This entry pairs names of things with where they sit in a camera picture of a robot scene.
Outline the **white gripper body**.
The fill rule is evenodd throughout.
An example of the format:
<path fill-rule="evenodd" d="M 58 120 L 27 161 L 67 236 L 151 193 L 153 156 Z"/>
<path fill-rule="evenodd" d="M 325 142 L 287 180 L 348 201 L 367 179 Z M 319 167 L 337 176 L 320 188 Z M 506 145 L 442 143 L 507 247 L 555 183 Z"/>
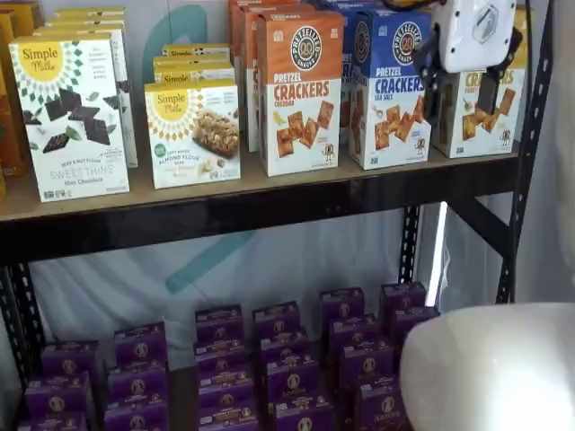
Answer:
<path fill-rule="evenodd" d="M 509 53 L 517 3 L 452 0 L 431 6 L 440 64 L 449 73 L 484 70 Z"/>

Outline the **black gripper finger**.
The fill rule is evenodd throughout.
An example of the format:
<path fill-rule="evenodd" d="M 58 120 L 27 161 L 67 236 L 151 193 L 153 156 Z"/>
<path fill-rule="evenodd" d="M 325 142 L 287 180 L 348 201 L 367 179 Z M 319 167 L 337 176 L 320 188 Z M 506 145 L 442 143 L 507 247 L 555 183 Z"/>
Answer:
<path fill-rule="evenodd" d="M 439 123 L 445 90 L 445 69 L 439 53 L 439 31 L 412 51 L 412 62 L 424 88 L 423 117 L 429 124 Z"/>
<path fill-rule="evenodd" d="M 500 81 L 514 60 L 522 40 L 523 36 L 521 32 L 516 27 L 513 27 L 510 37 L 505 40 L 506 51 L 503 60 L 495 66 L 489 66 L 482 73 L 477 107 L 485 113 L 494 112 Z"/>

